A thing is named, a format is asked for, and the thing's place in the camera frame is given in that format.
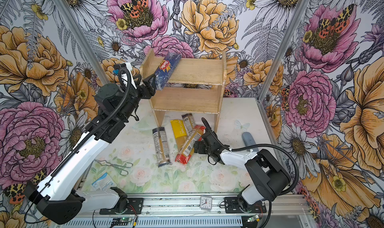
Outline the small white desk clock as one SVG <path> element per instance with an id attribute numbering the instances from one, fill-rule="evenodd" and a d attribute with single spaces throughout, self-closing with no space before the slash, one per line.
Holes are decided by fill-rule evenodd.
<path id="1" fill-rule="evenodd" d="M 213 207 L 213 198 L 211 196 L 201 196 L 200 209 L 203 211 L 211 211 Z"/>

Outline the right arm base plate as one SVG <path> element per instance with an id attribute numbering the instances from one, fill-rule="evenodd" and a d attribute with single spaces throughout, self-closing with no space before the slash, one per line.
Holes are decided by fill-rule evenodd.
<path id="1" fill-rule="evenodd" d="M 249 213 L 249 214 L 261 214 L 266 213 L 267 208 L 265 203 L 258 201 L 253 205 L 247 205 L 244 209 L 241 208 L 238 202 L 238 198 L 235 197 L 224 197 L 224 208 L 226 214 L 240 214 L 240 213 Z"/>

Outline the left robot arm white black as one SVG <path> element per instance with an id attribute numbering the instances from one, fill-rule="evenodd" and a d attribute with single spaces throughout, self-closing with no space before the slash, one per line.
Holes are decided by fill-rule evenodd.
<path id="1" fill-rule="evenodd" d="M 116 187 L 88 194 L 74 189 L 94 159 L 114 141 L 129 118 L 136 115 L 140 100 L 150 99 L 156 93 L 155 75 L 145 78 L 140 86 L 136 86 L 132 77 L 121 78 L 121 82 L 99 89 L 95 96 L 98 115 L 57 168 L 38 185 L 27 183 L 25 196 L 43 216 L 58 225 L 81 213 L 102 209 L 123 213 L 128 207 L 127 195 Z"/>

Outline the brown striped spaghetti bag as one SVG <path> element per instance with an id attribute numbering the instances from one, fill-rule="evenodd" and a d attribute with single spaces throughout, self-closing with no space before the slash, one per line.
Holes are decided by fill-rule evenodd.
<path id="1" fill-rule="evenodd" d="M 183 123 L 184 123 L 185 129 L 188 132 L 188 134 L 190 135 L 196 126 L 193 115 L 191 113 L 184 114 L 184 115 L 182 115 L 182 118 L 183 118 Z"/>

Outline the blue Barilla spaghetti box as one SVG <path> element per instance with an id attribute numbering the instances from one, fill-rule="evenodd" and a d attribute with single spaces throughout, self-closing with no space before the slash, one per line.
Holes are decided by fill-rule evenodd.
<path id="1" fill-rule="evenodd" d="M 174 70 L 178 66 L 181 58 L 182 55 L 177 53 L 168 53 L 164 57 L 164 59 L 155 71 L 156 90 L 161 91 L 166 86 L 168 80 L 170 79 Z"/>

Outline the green circuit board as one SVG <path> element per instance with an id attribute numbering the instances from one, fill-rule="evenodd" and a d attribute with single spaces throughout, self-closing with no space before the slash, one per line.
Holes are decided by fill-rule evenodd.
<path id="1" fill-rule="evenodd" d="M 259 217 L 259 215 L 254 215 L 254 216 L 249 217 L 249 218 L 247 219 L 247 222 L 248 222 L 248 223 L 259 222 L 259 221 L 260 221 L 260 217 Z"/>
<path id="2" fill-rule="evenodd" d="M 130 217 L 113 218 L 111 226 L 132 226 L 134 221 L 135 218 Z"/>

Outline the yellow spaghetti bag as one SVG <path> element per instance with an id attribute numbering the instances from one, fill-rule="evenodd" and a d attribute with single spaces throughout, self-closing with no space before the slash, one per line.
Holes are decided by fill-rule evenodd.
<path id="1" fill-rule="evenodd" d="M 171 120 L 174 137 L 176 140 L 178 151 L 182 151 L 184 144 L 188 138 L 188 132 L 185 128 L 183 120 Z"/>

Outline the small plastic packet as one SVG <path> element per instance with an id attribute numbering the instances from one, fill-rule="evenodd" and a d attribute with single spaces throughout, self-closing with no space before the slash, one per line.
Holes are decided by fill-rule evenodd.
<path id="1" fill-rule="evenodd" d="M 104 173 L 101 177 L 92 183 L 93 191 L 105 191 L 112 187 L 116 187 L 117 183 L 112 179 L 108 173 Z"/>

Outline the blue grey glasses case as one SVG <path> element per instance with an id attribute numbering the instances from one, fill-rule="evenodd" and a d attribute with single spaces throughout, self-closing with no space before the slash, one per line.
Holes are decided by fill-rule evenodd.
<path id="1" fill-rule="evenodd" d="M 242 133 L 242 139 L 243 139 L 243 142 L 244 142 L 246 147 L 256 145 L 256 142 L 255 142 L 252 134 L 249 132 Z M 259 151 L 259 148 L 247 149 L 247 152 L 258 152 L 258 151 Z"/>

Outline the grey white spaghetti bag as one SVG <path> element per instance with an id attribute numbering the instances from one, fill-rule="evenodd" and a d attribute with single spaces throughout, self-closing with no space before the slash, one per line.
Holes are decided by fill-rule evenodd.
<path id="1" fill-rule="evenodd" d="M 167 135 L 164 127 L 153 129 L 153 139 L 157 156 L 158 167 L 171 165 L 170 151 L 167 141 Z"/>

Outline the red spaghetti bag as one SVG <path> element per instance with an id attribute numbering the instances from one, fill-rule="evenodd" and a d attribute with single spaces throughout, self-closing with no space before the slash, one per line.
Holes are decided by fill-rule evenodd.
<path id="1" fill-rule="evenodd" d="M 186 165 L 194 153 L 194 144 L 201 140 L 201 136 L 204 134 L 206 127 L 196 125 L 194 129 L 189 133 L 187 140 L 182 145 L 181 150 L 178 152 L 175 162 Z"/>

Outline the wooden two-tier shelf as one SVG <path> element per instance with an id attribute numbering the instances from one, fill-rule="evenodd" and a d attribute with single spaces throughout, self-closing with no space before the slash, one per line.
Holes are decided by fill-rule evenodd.
<path id="1" fill-rule="evenodd" d="M 212 90 L 165 87 L 156 91 L 150 105 L 158 127 L 162 126 L 166 112 L 213 114 L 214 131 L 218 130 L 227 79 L 226 53 L 217 59 L 182 58 L 169 83 L 209 85 Z"/>

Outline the green circuit board left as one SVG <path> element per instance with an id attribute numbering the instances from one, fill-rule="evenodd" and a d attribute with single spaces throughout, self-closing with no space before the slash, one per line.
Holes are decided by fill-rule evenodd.
<path id="1" fill-rule="evenodd" d="M 132 226 L 134 221 L 135 218 L 130 217 L 113 218 L 111 226 Z"/>

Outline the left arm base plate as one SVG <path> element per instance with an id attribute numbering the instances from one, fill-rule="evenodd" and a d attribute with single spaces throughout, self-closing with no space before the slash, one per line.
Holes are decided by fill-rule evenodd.
<path id="1" fill-rule="evenodd" d="M 143 198 L 120 198 L 111 209 L 100 209 L 100 215 L 140 215 L 142 213 Z"/>

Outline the metal scissors tongs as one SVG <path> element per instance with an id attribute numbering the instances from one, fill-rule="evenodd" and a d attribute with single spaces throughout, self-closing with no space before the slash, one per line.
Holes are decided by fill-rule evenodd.
<path id="1" fill-rule="evenodd" d="M 120 176 L 127 177 L 129 175 L 128 169 L 133 167 L 133 163 L 126 162 L 123 165 L 115 164 L 115 163 L 110 163 L 106 160 L 94 160 L 97 164 L 103 166 L 103 167 L 112 167 L 115 170 L 118 171 Z"/>

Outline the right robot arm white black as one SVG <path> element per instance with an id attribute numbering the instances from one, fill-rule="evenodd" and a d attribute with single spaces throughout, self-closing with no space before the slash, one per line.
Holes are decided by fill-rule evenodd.
<path id="1" fill-rule="evenodd" d="M 215 132 L 206 132 L 195 142 L 195 153 L 205 154 L 214 164 L 235 166 L 244 169 L 252 183 L 237 196 L 237 206 L 244 212 L 250 212 L 252 206 L 261 201 L 272 202 L 276 197 L 293 190 L 298 178 L 292 180 L 280 162 L 265 147 L 283 150 L 271 144 L 255 144 L 233 149 L 218 140 Z"/>

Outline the green circuit board right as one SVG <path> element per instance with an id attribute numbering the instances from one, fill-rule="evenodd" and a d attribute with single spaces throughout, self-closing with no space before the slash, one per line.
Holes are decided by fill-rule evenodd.
<path id="1" fill-rule="evenodd" d="M 247 219 L 247 222 L 248 222 L 248 223 L 259 222 L 259 221 L 260 221 L 260 217 L 259 217 L 259 215 L 254 215 L 254 216 L 249 217 L 249 218 Z"/>

